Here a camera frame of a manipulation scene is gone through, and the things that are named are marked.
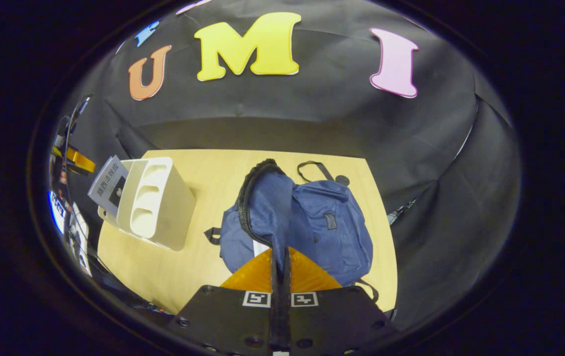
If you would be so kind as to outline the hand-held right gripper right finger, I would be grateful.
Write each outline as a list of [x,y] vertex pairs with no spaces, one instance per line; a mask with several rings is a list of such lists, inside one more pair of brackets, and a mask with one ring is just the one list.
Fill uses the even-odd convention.
[[285,257],[290,356],[366,356],[392,340],[396,327],[363,288],[339,286],[296,249]]

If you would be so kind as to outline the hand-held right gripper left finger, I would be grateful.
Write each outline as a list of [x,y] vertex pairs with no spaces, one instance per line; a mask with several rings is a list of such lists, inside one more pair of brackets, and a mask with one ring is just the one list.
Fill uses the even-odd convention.
[[196,351],[215,356],[271,356],[276,261],[267,249],[222,284],[203,285],[167,328]]

